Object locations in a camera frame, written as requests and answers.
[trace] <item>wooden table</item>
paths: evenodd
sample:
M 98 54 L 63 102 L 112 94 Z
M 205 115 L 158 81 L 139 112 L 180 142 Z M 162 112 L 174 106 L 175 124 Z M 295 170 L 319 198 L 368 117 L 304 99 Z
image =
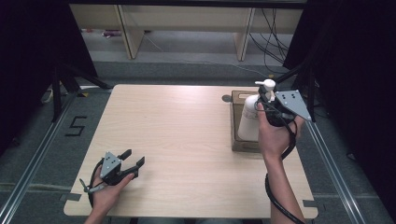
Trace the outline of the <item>wooden table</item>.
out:
M 87 216 L 88 196 L 78 179 L 89 182 L 94 165 L 106 151 L 132 156 L 121 170 L 141 157 L 146 164 L 139 177 L 124 189 L 110 212 L 118 217 L 229 217 L 266 218 L 270 201 L 265 192 L 262 155 L 233 152 L 230 103 L 223 95 L 258 88 L 219 86 L 118 85 L 81 165 L 67 201 L 69 216 Z M 286 158 L 286 170 L 306 218 L 316 217 L 297 150 Z

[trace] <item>fingers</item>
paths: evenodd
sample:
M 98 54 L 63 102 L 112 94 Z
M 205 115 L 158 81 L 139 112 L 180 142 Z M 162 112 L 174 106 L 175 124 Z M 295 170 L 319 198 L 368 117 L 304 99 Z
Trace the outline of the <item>fingers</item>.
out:
M 131 182 L 131 180 L 134 179 L 134 174 L 129 174 L 127 176 L 125 176 L 121 182 L 116 185 L 116 188 L 118 190 L 122 190 L 123 188 L 125 188 L 125 186 L 127 186 L 129 184 L 129 182 Z
M 301 126 L 304 124 L 305 120 L 300 117 L 300 116 L 296 116 L 296 118 L 294 119 L 294 121 L 296 121 L 297 126 L 299 127 L 299 129 L 301 128 Z
M 264 106 L 262 105 L 262 103 L 257 103 L 257 109 L 257 117 L 259 118 L 260 125 L 270 125 L 267 120 L 267 115 L 265 114 L 265 111 L 263 111 Z
M 96 186 L 97 184 L 102 182 L 102 178 L 100 177 L 100 173 L 102 172 L 102 165 L 98 166 L 95 172 L 95 179 L 93 180 L 93 185 Z

